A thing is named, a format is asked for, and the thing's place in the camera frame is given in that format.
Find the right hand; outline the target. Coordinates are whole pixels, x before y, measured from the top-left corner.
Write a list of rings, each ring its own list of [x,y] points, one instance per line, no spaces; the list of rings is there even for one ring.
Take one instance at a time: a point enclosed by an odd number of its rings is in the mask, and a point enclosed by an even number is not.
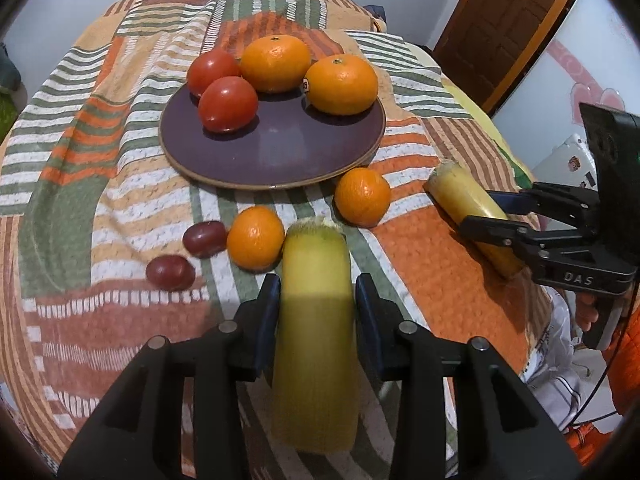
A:
[[[599,312],[594,306],[597,297],[588,292],[578,292],[576,294],[576,323],[580,329],[588,333],[591,327],[599,318]]]

